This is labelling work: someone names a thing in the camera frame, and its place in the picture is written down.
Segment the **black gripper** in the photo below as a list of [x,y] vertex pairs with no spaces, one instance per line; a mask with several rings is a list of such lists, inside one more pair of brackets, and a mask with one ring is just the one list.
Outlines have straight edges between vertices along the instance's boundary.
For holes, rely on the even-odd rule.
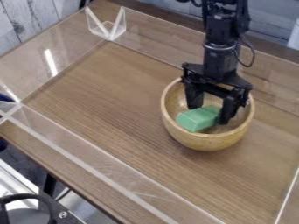
[[253,90],[253,84],[237,72],[215,78],[203,72],[203,65],[201,64],[185,62],[182,68],[182,83],[185,84],[189,109],[202,107],[205,92],[209,92],[211,95],[225,99],[218,124],[226,125],[235,117],[239,108],[249,103],[249,93]]

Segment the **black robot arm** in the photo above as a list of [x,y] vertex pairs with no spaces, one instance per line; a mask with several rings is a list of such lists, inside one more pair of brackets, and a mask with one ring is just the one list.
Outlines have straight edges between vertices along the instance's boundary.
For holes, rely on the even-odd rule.
[[253,84],[238,74],[239,65],[251,67],[255,50],[245,39],[249,31],[249,0],[177,0],[202,9],[206,31],[203,63],[182,64],[182,83],[189,109],[203,106],[205,94],[222,99],[217,124],[225,125],[249,104]]

